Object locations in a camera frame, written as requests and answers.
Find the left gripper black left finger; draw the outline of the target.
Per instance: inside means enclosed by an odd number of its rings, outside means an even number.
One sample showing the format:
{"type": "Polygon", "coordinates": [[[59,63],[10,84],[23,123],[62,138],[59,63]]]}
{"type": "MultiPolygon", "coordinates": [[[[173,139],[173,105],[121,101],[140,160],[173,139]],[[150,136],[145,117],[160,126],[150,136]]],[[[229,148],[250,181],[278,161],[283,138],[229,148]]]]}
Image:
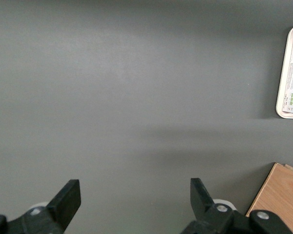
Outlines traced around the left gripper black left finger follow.
{"type": "Polygon", "coordinates": [[[80,205],[80,181],[71,179],[46,205],[36,205],[12,221],[0,214],[0,234],[63,234],[80,205]]]}

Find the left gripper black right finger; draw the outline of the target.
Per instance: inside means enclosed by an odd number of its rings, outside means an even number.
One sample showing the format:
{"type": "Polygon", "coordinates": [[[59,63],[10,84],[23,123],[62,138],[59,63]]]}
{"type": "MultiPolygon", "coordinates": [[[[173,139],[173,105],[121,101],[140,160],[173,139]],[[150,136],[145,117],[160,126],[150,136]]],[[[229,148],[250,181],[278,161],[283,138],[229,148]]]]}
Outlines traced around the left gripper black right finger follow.
{"type": "Polygon", "coordinates": [[[190,203],[195,220],[183,234],[291,234],[275,213],[254,210],[244,216],[229,205],[215,203],[199,178],[190,180],[190,203]]]}

